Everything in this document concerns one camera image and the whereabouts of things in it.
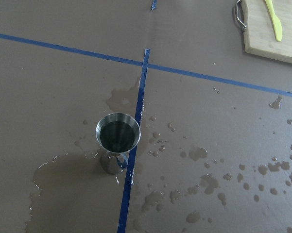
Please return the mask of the yellow plastic knife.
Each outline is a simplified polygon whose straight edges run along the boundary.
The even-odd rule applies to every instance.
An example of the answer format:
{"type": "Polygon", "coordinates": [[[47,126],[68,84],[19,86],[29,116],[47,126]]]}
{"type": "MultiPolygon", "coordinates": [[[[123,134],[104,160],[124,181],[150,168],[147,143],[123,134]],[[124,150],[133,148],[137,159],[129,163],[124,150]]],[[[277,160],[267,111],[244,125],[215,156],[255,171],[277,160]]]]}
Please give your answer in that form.
{"type": "Polygon", "coordinates": [[[272,0],[265,0],[265,3],[267,5],[268,11],[269,11],[269,14],[271,17],[271,21],[273,24],[275,39],[277,42],[281,42],[282,35],[283,35],[282,24],[281,24],[280,19],[278,18],[278,16],[275,13],[273,1],[272,0]]]}

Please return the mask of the bamboo cutting board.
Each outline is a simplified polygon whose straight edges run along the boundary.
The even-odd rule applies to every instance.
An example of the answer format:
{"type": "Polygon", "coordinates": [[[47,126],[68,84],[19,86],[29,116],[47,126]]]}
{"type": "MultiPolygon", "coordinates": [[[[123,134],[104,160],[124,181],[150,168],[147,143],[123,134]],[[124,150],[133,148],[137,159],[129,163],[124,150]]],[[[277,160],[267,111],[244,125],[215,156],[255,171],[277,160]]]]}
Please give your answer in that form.
{"type": "Polygon", "coordinates": [[[245,52],[292,64],[292,0],[238,0],[245,52]]]}

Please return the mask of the steel jigger cup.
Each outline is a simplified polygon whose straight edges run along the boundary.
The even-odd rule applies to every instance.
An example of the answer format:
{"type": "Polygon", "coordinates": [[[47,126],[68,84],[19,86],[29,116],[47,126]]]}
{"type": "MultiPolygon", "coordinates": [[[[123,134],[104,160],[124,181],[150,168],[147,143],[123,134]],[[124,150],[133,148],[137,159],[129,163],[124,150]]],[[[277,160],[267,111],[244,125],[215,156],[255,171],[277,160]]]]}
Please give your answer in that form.
{"type": "Polygon", "coordinates": [[[112,113],[97,123],[95,136],[104,150],[100,159],[103,170],[116,175],[127,168],[127,154],[137,147],[141,132],[138,122],[132,116],[112,113]]]}

